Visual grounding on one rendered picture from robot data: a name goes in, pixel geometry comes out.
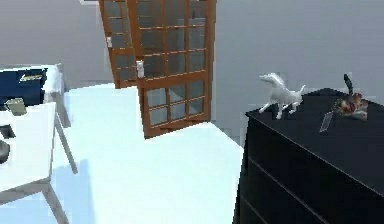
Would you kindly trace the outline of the dark grey round object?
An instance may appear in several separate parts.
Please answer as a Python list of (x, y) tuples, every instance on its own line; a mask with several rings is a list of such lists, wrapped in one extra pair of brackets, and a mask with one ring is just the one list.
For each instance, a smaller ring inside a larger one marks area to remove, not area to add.
[(8, 160), (10, 154), (10, 145), (3, 140), (0, 140), (0, 164)]

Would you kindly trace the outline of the dark blue box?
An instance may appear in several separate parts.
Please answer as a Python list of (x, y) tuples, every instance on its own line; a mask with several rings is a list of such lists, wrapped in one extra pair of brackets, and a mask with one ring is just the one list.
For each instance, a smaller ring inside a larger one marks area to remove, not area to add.
[(0, 105), (13, 98), (22, 98), (25, 106), (42, 104), (47, 68), (19, 69), (0, 72)]

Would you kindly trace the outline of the white horse statue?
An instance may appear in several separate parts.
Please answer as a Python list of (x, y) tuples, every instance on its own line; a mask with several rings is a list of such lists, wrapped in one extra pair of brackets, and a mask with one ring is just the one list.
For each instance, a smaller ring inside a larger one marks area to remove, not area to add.
[(276, 115), (277, 119), (281, 118), (283, 110), (288, 106), (292, 106), (292, 109), (289, 111), (290, 114), (297, 111), (297, 107), (303, 102), (302, 95), (305, 85), (303, 85), (298, 91), (291, 91), (286, 87), (284, 80), (276, 73), (260, 75), (259, 78), (261, 81), (271, 84), (270, 99), (262, 108), (259, 109), (260, 113), (263, 113), (274, 103), (278, 105), (278, 112)]

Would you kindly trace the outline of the brown glazed room door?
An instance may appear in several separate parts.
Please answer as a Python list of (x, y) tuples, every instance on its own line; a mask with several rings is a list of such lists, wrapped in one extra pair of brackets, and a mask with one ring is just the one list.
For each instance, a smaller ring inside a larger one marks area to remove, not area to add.
[(98, 3), (105, 42), (106, 37), (112, 38), (113, 47), (107, 47), (107, 51), (115, 88), (134, 86), (136, 84), (136, 72), (127, 1), (98, 0)]
[(217, 0), (126, 0), (146, 139), (211, 120)]

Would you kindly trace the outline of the black flat rectangle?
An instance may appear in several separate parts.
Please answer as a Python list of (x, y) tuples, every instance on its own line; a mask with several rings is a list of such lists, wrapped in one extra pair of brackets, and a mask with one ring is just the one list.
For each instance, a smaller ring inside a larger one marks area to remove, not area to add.
[(10, 125), (0, 126), (0, 133), (4, 139), (10, 139), (15, 137), (15, 133)]

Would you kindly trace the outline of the black chest of drawers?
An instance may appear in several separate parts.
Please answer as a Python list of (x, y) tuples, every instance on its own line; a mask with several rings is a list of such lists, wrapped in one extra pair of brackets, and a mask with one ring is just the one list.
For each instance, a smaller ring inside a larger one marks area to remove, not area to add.
[(233, 224), (384, 224), (384, 105), (322, 131), (341, 96), (324, 88), (295, 113), (247, 112)]

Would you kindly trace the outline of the brown cat statue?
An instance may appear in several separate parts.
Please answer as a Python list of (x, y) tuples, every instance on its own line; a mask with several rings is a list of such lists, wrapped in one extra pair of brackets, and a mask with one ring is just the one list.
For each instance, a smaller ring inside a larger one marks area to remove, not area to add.
[(337, 99), (332, 111), (341, 116), (366, 120), (368, 118), (368, 101), (362, 97), (361, 93), (354, 92), (352, 81), (347, 74), (343, 75), (343, 79), (348, 89), (348, 95), (345, 98)]

